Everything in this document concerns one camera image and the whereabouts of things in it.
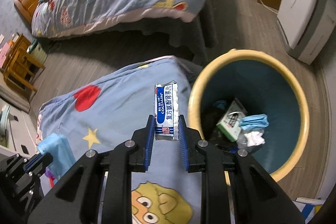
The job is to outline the blue white medicine sachet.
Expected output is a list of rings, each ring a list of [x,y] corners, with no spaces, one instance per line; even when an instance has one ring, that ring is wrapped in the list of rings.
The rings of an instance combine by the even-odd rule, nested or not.
[[[155,137],[158,140],[178,140],[178,83],[156,83],[154,88]]]

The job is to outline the small wooden chair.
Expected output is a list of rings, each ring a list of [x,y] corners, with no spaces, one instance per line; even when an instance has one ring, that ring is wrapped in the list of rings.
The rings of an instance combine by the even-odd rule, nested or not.
[[[27,100],[38,91],[31,81],[38,71],[45,70],[45,66],[27,52],[30,45],[23,34],[19,34],[15,41],[11,40],[2,68],[5,84]]]

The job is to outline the pale green medicine box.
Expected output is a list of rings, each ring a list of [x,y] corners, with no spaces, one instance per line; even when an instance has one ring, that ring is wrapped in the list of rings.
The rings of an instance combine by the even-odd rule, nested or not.
[[[241,132],[239,126],[240,121],[246,116],[247,111],[235,98],[227,109],[226,113],[220,118],[217,123],[217,128],[223,133],[230,141],[237,141]]]

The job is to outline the strawberry printed carton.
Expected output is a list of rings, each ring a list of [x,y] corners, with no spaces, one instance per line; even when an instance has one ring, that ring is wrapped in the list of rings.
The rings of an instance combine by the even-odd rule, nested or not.
[[[305,223],[309,223],[321,209],[325,200],[298,197],[293,203],[301,212]]]

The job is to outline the teal bin with yellow rim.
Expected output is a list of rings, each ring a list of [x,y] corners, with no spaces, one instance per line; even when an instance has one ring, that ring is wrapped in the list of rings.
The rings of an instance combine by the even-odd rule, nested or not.
[[[188,125],[202,134],[202,112],[217,101],[230,105],[234,99],[249,115],[267,115],[266,143],[252,155],[279,182],[299,162],[309,136],[309,108],[301,85],[274,57],[232,49],[198,75],[190,94]]]

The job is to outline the light blue face mask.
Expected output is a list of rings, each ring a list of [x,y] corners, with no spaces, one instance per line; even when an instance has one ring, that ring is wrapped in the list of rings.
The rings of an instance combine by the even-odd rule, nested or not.
[[[244,131],[261,130],[269,126],[266,114],[251,115],[242,118],[239,126]]]

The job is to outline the purple wrapper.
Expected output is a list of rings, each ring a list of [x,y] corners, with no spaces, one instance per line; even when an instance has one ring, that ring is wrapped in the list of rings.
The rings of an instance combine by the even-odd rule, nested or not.
[[[49,179],[50,187],[53,188],[57,180],[48,167],[45,170],[45,176]]]

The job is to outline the white tissue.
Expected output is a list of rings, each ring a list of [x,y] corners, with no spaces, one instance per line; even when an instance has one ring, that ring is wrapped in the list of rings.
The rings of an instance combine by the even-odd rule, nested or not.
[[[263,129],[246,132],[244,136],[247,141],[247,147],[254,147],[265,144],[265,139],[263,138],[263,135]]]

